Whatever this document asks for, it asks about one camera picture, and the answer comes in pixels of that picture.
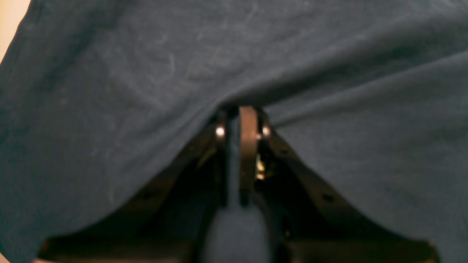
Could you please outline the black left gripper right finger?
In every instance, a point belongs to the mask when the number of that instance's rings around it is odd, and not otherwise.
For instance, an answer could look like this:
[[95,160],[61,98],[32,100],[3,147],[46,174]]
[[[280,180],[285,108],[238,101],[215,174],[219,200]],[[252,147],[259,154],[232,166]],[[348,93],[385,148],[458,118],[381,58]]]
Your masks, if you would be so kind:
[[275,263],[440,262],[431,243],[358,211],[302,162],[261,110],[239,107],[239,139],[239,198],[262,211]]

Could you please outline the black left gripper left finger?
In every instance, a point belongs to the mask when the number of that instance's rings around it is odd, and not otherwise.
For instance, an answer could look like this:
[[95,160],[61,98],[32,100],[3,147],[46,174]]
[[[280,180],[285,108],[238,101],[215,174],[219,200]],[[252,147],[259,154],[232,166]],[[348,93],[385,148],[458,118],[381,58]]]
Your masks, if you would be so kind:
[[40,263],[198,263],[227,203],[227,113],[220,111],[172,163],[103,220],[51,237]]

